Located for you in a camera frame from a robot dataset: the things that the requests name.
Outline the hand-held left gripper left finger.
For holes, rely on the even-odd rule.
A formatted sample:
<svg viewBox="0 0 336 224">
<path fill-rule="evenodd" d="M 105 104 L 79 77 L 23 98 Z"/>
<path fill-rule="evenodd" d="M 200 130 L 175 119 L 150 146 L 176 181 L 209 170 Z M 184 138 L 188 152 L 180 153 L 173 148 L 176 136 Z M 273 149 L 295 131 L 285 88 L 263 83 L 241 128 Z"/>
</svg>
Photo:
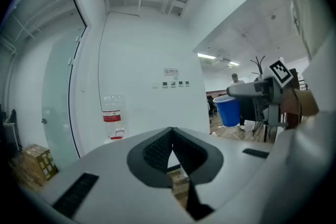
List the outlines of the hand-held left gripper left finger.
<svg viewBox="0 0 336 224">
<path fill-rule="evenodd" d="M 140 143 L 169 128 L 105 144 L 60 171 L 27 199 L 51 224 L 193 224 L 166 171 L 149 166 Z"/>
</svg>

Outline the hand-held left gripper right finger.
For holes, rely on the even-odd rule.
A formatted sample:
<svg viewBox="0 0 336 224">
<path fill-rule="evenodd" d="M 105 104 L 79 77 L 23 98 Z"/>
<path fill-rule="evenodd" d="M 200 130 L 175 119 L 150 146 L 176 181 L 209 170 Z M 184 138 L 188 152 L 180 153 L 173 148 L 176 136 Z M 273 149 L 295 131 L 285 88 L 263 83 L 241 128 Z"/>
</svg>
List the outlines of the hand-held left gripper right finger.
<svg viewBox="0 0 336 224">
<path fill-rule="evenodd" d="M 271 146 L 173 128 L 173 149 L 189 179 L 189 210 L 173 209 L 173 224 L 263 224 L 267 196 L 257 173 Z"/>
</svg>

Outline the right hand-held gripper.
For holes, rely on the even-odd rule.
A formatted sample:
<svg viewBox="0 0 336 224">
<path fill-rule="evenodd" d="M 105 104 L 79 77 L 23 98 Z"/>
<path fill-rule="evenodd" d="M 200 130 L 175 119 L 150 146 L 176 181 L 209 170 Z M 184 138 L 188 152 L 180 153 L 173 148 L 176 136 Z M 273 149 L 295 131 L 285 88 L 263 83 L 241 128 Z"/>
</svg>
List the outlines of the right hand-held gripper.
<svg viewBox="0 0 336 224">
<path fill-rule="evenodd" d="M 269 127 L 286 127 L 281 119 L 281 101 L 284 89 L 293 79 L 292 73 L 282 57 L 263 70 L 259 81 L 242 83 L 227 88 L 227 94 L 234 98 L 257 98 L 263 103 L 265 123 Z"/>
</svg>

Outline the person's right forearm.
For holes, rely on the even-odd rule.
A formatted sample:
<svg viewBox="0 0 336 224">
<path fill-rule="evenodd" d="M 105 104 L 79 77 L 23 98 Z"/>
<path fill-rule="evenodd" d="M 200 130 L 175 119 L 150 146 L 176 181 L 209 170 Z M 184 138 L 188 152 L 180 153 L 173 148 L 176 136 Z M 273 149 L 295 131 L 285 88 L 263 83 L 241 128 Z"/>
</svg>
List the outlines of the person's right forearm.
<svg viewBox="0 0 336 224">
<path fill-rule="evenodd" d="M 282 96 L 281 111 L 301 116 L 313 116 L 319 112 L 310 90 L 286 89 Z"/>
</svg>

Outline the clear water jug red label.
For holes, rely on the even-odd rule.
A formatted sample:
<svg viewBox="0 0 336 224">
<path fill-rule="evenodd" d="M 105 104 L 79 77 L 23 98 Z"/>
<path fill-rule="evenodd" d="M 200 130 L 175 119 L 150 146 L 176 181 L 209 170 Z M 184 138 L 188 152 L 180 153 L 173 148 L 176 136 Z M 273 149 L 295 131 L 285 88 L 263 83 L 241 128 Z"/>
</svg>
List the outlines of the clear water jug red label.
<svg viewBox="0 0 336 224">
<path fill-rule="evenodd" d="M 102 116 L 110 140 L 121 140 L 124 137 L 123 110 L 124 99 L 121 95 L 107 95 L 103 98 Z"/>
</svg>

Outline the black tripod stand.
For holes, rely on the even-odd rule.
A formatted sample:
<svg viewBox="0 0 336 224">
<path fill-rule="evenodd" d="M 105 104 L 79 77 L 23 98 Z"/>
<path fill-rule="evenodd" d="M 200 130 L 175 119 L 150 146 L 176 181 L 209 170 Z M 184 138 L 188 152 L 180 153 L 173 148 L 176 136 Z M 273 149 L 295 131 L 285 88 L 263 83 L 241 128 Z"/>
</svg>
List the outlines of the black tripod stand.
<svg viewBox="0 0 336 224">
<path fill-rule="evenodd" d="M 260 125 L 263 124 L 265 126 L 264 142 L 266 142 L 267 137 L 269 136 L 269 126 L 265 123 L 265 117 L 263 115 L 263 102 L 256 98 L 240 98 L 239 111 L 240 118 L 242 120 L 255 122 L 253 135 L 256 133 Z"/>
</svg>

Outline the black office chair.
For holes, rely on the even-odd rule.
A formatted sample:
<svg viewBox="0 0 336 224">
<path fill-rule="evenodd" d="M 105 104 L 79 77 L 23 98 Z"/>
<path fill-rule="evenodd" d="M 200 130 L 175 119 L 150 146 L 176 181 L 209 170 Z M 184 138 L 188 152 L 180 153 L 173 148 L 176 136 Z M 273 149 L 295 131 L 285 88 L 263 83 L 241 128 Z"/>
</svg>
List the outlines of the black office chair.
<svg viewBox="0 0 336 224">
<path fill-rule="evenodd" d="M 207 103 L 208 103 L 208 108 L 209 108 L 209 116 L 213 117 L 218 113 L 217 106 L 214 103 L 214 99 L 211 95 L 207 96 Z"/>
</svg>

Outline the brown cardboard box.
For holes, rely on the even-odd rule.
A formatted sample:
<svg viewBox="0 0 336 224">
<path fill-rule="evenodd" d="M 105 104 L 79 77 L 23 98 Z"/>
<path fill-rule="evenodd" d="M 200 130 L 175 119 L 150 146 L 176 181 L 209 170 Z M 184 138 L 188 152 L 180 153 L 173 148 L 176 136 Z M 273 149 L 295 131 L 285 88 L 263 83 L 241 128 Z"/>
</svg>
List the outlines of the brown cardboard box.
<svg viewBox="0 0 336 224">
<path fill-rule="evenodd" d="M 24 163 L 42 181 L 51 180 L 58 168 L 48 148 L 37 144 L 31 144 L 22 149 Z"/>
</svg>

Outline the person's white shirt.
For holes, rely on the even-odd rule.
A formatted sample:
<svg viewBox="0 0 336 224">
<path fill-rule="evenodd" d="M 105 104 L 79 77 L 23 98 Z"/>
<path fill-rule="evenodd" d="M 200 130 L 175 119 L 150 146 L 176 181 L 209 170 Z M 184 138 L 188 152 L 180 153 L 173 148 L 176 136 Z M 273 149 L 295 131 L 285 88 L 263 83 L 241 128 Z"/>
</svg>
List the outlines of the person's white shirt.
<svg viewBox="0 0 336 224">
<path fill-rule="evenodd" d="M 326 0 L 292 0 L 292 17 L 310 63 L 304 71 L 319 112 L 282 132 L 267 157 L 263 224 L 314 221 L 336 159 L 336 18 Z"/>
</svg>

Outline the frosted glass door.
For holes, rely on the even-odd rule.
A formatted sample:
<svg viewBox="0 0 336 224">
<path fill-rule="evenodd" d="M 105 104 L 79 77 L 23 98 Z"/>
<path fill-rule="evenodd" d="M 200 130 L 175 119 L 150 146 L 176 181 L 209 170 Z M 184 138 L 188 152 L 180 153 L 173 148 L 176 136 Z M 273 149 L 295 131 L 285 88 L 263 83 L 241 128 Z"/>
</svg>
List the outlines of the frosted glass door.
<svg viewBox="0 0 336 224">
<path fill-rule="evenodd" d="M 69 119 L 69 85 L 73 58 L 83 28 L 66 33 L 53 45 L 43 80 L 41 100 L 42 119 L 48 148 L 59 170 L 78 160 Z"/>
</svg>

